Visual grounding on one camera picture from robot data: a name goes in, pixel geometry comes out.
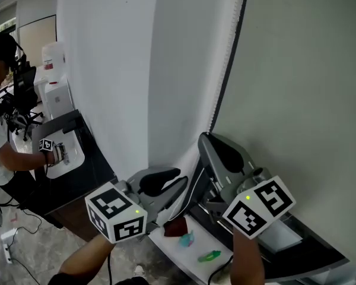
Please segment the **black office chair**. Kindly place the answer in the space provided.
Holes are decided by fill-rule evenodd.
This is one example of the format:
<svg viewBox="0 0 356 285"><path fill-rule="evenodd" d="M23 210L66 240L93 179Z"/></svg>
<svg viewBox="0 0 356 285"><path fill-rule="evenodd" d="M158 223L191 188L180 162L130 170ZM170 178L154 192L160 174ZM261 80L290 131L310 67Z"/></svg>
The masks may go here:
<svg viewBox="0 0 356 285"><path fill-rule="evenodd" d="M37 68L35 66L29 67L25 72L15 73L14 80L14 101L15 109L19 116L21 116L19 122L24 127L23 140L27 141L27 133L31 124L41 125L39 121L35 121L36 118L44 118L42 112L35 113L31 116L32 109L37 106L38 95L34 90L34 79L36 76Z"/></svg>

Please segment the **white water dispenser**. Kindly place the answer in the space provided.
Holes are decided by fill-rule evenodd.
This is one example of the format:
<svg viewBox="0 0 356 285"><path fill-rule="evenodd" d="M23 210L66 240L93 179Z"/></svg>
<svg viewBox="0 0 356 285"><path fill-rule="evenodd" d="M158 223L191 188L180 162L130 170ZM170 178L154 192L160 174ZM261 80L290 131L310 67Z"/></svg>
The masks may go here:
<svg viewBox="0 0 356 285"><path fill-rule="evenodd" d="M56 84L46 84L45 96L46 106L50 113L51 119L55 119L72 112L74 109L67 83L60 81Z"/></svg>

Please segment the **dark red cloth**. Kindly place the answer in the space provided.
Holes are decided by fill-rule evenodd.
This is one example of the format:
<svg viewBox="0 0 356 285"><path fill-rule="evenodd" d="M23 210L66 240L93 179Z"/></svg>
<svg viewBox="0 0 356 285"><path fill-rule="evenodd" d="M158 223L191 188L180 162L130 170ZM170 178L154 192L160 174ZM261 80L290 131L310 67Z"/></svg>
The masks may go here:
<svg viewBox="0 0 356 285"><path fill-rule="evenodd" d="M164 224L164 236L168 238L182 237L188 234L187 222L184 217L178 217Z"/></svg>

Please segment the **black faucet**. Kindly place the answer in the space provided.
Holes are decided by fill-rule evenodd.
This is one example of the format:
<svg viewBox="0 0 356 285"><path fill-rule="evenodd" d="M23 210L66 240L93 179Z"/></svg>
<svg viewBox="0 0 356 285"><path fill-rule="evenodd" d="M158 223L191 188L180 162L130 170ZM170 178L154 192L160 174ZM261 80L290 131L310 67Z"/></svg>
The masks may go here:
<svg viewBox="0 0 356 285"><path fill-rule="evenodd" d="M84 126L82 118L74 118L62 129L63 134L79 130Z"/></svg>

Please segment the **dark wooden vanity cabinet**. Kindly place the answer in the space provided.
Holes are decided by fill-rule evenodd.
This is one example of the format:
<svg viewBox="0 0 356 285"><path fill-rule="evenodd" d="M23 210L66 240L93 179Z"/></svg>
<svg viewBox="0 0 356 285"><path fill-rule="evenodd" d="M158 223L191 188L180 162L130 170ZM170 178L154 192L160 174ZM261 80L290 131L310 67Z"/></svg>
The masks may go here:
<svg viewBox="0 0 356 285"><path fill-rule="evenodd" d="M56 179L49 179L42 168L36 169L34 174L39 186L25 204L35 208L41 215L60 222L66 229L88 242L98 234L98 230L88 217L85 197L105 183L115 180L116 175L80 112L74 110L34 128L32 152L38 151L37 143L42 138L62 130L74 118L82 118L84 123L81 129L74 131L85 155L84 163Z"/></svg>

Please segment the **person's left forearm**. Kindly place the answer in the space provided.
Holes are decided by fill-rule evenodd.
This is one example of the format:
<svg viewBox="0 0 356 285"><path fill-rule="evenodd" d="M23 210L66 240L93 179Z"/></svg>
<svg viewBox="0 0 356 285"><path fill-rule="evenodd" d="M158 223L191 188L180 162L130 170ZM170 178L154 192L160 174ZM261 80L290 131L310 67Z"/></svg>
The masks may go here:
<svg viewBox="0 0 356 285"><path fill-rule="evenodd" d="M115 246L99 234L67 258L59 274L69 276L79 285L87 285L98 274Z"/></svg>

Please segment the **white window sill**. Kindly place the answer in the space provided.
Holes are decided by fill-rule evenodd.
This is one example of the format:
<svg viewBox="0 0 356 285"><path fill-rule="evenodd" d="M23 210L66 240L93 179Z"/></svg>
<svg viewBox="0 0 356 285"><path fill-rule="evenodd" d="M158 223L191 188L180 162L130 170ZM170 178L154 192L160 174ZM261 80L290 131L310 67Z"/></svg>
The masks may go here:
<svg viewBox="0 0 356 285"><path fill-rule="evenodd" d="M191 216L186 216L185 219L188 231L192 231L194 237L194 241L189 247L181 245L178 237L165 237L162 227L154 230L149 238L197 285L207 285L210 275L229 260L232 252ZM221 253L212 261L198 261L199 257L212 251L220 251Z"/></svg>

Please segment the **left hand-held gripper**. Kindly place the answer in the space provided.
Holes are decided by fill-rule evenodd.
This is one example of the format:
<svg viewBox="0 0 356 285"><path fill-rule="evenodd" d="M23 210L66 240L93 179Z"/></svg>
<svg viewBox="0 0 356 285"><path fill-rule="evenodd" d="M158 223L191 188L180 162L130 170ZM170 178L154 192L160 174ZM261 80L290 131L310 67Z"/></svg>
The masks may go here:
<svg viewBox="0 0 356 285"><path fill-rule="evenodd" d="M188 177L176 167L150 167L116 184L105 183L85 197L88 217L96 229L112 244L146 234L147 224L169 208L185 191ZM150 203L139 194L157 195Z"/></svg>

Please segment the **person's right forearm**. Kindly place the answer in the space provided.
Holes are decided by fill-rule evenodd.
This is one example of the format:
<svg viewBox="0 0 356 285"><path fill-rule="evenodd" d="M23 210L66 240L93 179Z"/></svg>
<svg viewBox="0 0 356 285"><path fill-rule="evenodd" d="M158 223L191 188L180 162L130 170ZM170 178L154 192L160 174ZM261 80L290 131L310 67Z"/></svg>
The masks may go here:
<svg viewBox="0 0 356 285"><path fill-rule="evenodd" d="M249 239L233 228L231 285L265 285L265 270L256 239Z"/></svg>

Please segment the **green bottle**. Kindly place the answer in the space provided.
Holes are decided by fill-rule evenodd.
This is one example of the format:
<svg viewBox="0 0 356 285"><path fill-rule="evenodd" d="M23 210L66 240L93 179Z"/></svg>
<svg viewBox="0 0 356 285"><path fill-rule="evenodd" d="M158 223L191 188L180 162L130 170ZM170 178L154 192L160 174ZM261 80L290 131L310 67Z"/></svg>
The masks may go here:
<svg viewBox="0 0 356 285"><path fill-rule="evenodd" d="M198 262L210 262L218 258L221 255L221 251L213 250L204 255L198 257Z"/></svg>

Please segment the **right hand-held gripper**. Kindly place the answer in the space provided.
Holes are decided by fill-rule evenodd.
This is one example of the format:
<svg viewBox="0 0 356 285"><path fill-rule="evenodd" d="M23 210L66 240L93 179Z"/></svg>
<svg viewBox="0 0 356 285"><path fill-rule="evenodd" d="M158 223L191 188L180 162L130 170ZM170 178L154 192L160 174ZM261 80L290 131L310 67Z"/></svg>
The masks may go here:
<svg viewBox="0 0 356 285"><path fill-rule="evenodd" d="M281 178L272 176L265 167L255 169L248 152L234 141L203 132L198 138L198 149L208 176L220 189L206 202L215 221L223 219L253 239L296 204ZM226 178L226 185L226 169L231 173L250 173L240 182Z"/></svg>

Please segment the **white sink basin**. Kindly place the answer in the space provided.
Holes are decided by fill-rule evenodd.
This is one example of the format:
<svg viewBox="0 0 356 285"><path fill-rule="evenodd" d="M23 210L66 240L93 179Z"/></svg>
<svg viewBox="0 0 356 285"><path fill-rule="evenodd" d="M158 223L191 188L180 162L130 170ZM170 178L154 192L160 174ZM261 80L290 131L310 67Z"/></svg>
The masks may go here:
<svg viewBox="0 0 356 285"><path fill-rule="evenodd" d="M49 179L56 179L62 175L65 175L80 167L84 163L85 155L74 131L63 134L62 130L59 130L48 135L46 139L52 140L55 143L64 143L69 158L68 164L60 162L54 166L47 165L44 167L46 176Z"/></svg>

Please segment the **person's black clothing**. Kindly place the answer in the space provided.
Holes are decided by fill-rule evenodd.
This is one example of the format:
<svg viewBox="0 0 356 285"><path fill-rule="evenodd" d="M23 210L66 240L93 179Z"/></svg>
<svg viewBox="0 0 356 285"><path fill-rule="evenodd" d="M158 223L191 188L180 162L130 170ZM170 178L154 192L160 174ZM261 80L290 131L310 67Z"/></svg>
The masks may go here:
<svg viewBox="0 0 356 285"><path fill-rule="evenodd" d="M54 275L48 285L88 285L87 282L69 274L59 273ZM132 277L117 282L115 285L150 285L143 277Z"/></svg>

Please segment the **white power strip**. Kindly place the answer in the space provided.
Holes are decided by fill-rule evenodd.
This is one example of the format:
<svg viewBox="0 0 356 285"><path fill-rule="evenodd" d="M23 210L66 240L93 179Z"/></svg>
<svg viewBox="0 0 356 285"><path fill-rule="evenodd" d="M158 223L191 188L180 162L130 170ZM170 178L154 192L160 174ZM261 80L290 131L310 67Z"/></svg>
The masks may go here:
<svg viewBox="0 0 356 285"><path fill-rule="evenodd" d="M15 240L15 235L18 232L18 228L12 228L11 230L0 235L2 246L4 250L5 260L8 264L12 264L12 256L10 248Z"/></svg>

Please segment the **white roller blind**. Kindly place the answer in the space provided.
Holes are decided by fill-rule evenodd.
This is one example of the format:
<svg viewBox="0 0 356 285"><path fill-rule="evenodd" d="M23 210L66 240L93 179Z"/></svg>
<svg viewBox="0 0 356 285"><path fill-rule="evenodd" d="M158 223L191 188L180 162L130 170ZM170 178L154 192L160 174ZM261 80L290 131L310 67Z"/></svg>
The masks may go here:
<svg viewBox="0 0 356 285"><path fill-rule="evenodd" d="M356 265L356 0L247 0L214 132Z"/></svg>

